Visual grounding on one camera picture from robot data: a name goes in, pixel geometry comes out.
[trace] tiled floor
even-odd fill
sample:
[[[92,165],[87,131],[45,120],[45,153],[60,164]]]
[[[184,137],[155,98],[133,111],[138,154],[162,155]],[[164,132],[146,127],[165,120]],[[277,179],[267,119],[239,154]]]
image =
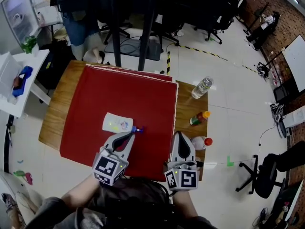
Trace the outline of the tiled floor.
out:
[[[279,191],[275,187],[268,199],[247,194],[247,189],[237,193],[235,188],[247,179],[248,174],[239,168],[238,163],[245,161],[253,165],[252,156],[258,154],[259,163],[268,153],[282,153],[286,150],[286,140],[281,139],[276,128],[259,137],[274,123],[268,103],[274,101],[272,89],[261,77],[240,66],[253,68],[253,64],[264,62],[260,52],[254,51],[244,41],[243,25],[234,22],[224,34],[219,36],[223,44],[206,42],[205,31],[194,31],[190,25],[183,28],[184,36],[179,37],[180,44],[213,52],[228,59],[196,52],[171,45],[170,75],[175,79],[197,84],[205,76],[214,78],[214,86],[209,91],[208,136],[213,145],[206,150],[203,181],[199,188],[191,191],[198,213],[207,217],[220,229],[252,228],[253,220],[264,207],[272,207]],[[142,33],[138,29],[127,30],[131,36]],[[163,49],[171,42],[164,39]],[[122,65],[137,69],[138,58],[122,55]],[[166,71],[167,55],[164,52],[160,61],[146,60],[146,71]],[[106,54],[105,61],[114,64],[113,54]],[[10,171],[18,169],[31,172],[32,188],[43,196],[62,196],[90,174],[91,168],[65,158],[59,152],[38,141],[42,119],[47,106],[40,104],[34,95],[30,95],[26,113],[28,116],[15,121],[16,133],[12,135],[13,148],[10,149]],[[235,162],[227,166],[227,156]],[[278,174],[278,181],[285,176]]]

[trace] red cap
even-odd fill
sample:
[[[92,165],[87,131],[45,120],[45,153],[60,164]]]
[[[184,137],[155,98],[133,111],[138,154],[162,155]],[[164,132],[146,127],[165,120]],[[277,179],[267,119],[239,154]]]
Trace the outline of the red cap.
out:
[[[209,137],[204,140],[204,145],[206,145],[206,146],[210,146],[210,145],[212,145],[212,143],[213,143],[213,140]]]

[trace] orange bottle cap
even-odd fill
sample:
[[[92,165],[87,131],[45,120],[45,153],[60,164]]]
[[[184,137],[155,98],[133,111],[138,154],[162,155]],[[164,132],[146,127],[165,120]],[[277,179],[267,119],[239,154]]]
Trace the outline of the orange bottle cap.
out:
[[[212,145],[212,143],[213,143],[213,140],[209,137],[204,140],[204,145],[206,145],[206,146],[210,146],[210,145]]]
[[[208,118],[208,117],[210,117],[210,114],[211,114],[210,111],[204,111],[204,112],[203,112],[203,117],[204,117],[204,118]]]

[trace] green plant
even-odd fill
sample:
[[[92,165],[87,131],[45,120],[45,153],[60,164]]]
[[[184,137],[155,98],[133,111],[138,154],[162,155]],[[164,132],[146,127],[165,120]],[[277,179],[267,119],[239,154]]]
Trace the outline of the green plant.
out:
[[[32,53],[32,49],[36,44],[37,40],[34,36],[27,36],[24,40],[24,43],[21,43],[21,48],[26,54]]]

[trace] brick wall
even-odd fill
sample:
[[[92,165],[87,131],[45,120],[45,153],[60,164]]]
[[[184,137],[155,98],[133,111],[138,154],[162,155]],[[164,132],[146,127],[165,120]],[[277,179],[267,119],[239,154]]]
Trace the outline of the brick wall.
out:
[[[273,14],[272,11],[278,11],[281,14],[278,26],[275,31],[275,36],[269,35],[266,42],[263,44],[263,51],[268,56],[271,51],[278,53],[283,47],[292,43],[292,41],[301,34],[305,39],[305,16],[301,14],[291,3],[287,0],[246,0],[247,6],[247,16],[243,19],[249,26],[255,19],[253,13],[259,9],[263,8],[266,3],[269,2],[268,8],[265,10],[264,14]],[[253,26],[255,29],[259,26],[259,21]],[[288,65],[281,55],[275,61],[280,65],[283,80],[286,81],[292,77]],[[293,100],[288,106],[288,112],[291,112],[299,107],[305,105],[305,94],[301,95],[297,99]],[[294,127],[294,142],[305,140],[305,123]],[[305,179],[305,166],[301,166],[292,169],[289,175],[289,184],[293,184],[302,179]],[[295,212],[300,214],[300,222],[296,226],[290,226],[289,228],[298,229],[305,223],[305,184],[301,191],[299,200],[293,211],[292,216]]]

